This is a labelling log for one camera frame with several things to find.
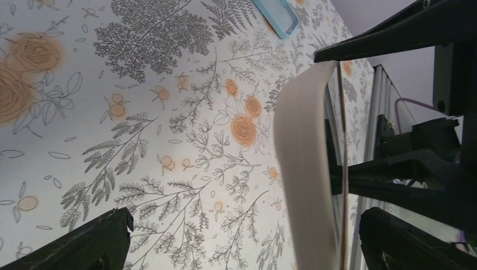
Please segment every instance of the black plastic bracket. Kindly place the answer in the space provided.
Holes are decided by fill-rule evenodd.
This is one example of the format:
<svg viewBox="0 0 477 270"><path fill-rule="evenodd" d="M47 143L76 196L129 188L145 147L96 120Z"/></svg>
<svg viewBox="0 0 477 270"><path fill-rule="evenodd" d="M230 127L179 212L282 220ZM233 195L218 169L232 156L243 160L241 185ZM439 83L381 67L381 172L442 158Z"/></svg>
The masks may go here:
<svg viewBox="0 0 477 270"><path fill-rule="evenodd" d="M124 207L113 209L0 270L122 270L134 230Z"/></svg>
<svg viewBox="0 0 477 270"><path fill-rule="evenodd" d="M477 258L383 211L371 208L359 223L369 270L471 270Z"/></svg>

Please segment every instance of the phone case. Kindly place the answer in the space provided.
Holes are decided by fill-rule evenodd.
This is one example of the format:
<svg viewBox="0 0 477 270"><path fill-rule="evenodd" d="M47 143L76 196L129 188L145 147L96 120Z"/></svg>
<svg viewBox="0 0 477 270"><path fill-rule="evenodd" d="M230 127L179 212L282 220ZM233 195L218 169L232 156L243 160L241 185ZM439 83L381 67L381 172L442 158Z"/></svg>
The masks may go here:
<svg viewBox="0 0 477 270"><path fill-rule="evenodd" d="M274 15L272 11L269 8L267 8L267 6L265 6L264 2L267 2L267 1L268 2L274 1L277 4L282 4L282 6L285 8L286 12L289 14L289 16L292 19L292 24L290 25L288 29L282 28L280 23L278 23L280 18L277 15ZM300 20L298 19L298 16L296 15L295 11L293 11L290 4L288 4L286 0L253 0L253 2L255 3L258 10L262 13L265 19L267 19L268 23L270 23L273 30L275 30L275 32L281 39L289 38L300 25Z"/></svg>

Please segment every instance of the black metal frame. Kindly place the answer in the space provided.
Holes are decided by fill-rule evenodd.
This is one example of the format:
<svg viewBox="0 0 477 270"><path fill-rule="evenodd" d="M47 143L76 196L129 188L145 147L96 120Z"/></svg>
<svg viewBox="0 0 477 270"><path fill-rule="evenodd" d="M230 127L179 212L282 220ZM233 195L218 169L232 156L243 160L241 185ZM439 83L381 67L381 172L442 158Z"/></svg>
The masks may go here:
<svg viewBox="0 0 477 270"><path fill-rule="evenodd" d="M315 62L344 61L436 46L434 106L445 114L464 116L460 162L443 160L448 152L439 152L439 156L429 149L415 148L382 157L383 145L378 140L378 159L349 167L349 191L473 234L477 233L476 15L477 0L419 0L373 29L314 55ZM384 133L385 124L378 126ZM341 193L342 181L341 167L335 165L334 158L332 153L328 155L331 189L336 195ZM394 179L426 181L430 189L393 184ZM448 250L449 244L381 210L368 210L361 216L360 236L370 270L477 269L475 258L469 264L461 251ZM382 251L398 260L392 265L395 268L382 264ZM412 264L410 258L417 258L417 262Z"/></svg>
<svg viewBox="0 0 477 270"><path fill-rule="evenodd" d="M380 208L361 215L363 255L369 270L477 269L477 258Z"/></svg>
<svg viewBox="0 0 477 270"><path fill-rule="evenodd" d="M133 231L127 208L113 209L0 270L122 270Z"/></svg>

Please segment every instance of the beige fabric strap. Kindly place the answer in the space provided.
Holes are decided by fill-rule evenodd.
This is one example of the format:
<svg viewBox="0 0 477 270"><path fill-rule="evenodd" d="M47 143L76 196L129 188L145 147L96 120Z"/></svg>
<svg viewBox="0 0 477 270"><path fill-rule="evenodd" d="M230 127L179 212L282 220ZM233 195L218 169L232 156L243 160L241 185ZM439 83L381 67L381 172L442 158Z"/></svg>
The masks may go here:
<svg viewBox="0 0 477 270"><path fill-rule="evenodd" d="M317 63L291 80L280 92L275 109L275 148L300 270L347 267L346 256L342 256L339 263L334 238L324 122L325 88L336 65L336 61ZM344 117L344 99L341 100Z"/></svg>

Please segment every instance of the black plastic part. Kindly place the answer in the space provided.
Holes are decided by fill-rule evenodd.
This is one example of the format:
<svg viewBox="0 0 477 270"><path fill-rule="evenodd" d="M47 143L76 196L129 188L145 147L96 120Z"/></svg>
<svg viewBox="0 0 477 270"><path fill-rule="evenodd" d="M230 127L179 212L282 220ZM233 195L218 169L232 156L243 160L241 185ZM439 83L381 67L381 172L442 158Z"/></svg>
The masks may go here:
<svg viewBox="0 0 477 270"><path fill-rule="evenodd" d="M361 215L359 236L369 270L477 269L477 258L380 208Z"/></svg>
<svg viewBox="0 0 477 270"><path fill-rule="evenodd" d="M122 270L133 231L127 208L113 209L0 270Z"/></svg>
<svg viewBox="0 0 477 270"><path fill-rule="evenodd" d="M476 64L475 41L435 46L434 51L434 108L446 115L465 114L467 95L472 89Z"/></svg>
<svg viewBox="0 0 477 270"><path fill-rule="evenodd" d="M331 193L340 194L340 166L330 171ZM350 166L349 192L406 208L469 233L477 233L477 190L464 179L464 167L448 163L429 149ZM436 190L392 183L394 179L426 181Z"/></svg>
<svg viewBox="0 0 477 270"><path fill-rule="evenodd" d="M419 0L361 35L316 51L314 61L354 60L474 39L475 14L477 0Z"/></svg>
<svg viewBox="0 0 477 270"><path fill-rule="evenodd" d="M385 158L392 155L388 147L388 140L389 138L392 138L392 136L394 136L394 130L389 126L388 120L383 114L378 115L376 124L374 159ZM412 148L407 147L409 143L401 142L399 140L396 140L396 143L399 144L400 147L404 147L406 149L404 151L412 150Z"/></svg>
<svg viewBox="0 0 477 270"><path fill-rule="evenodd" d="M412 126L412 131L394 135L384 115L377 117L374 159L388 158L419 149L431 149L439 157L454 162L461 150L455 127L457 120L434 119Z"/></svg>

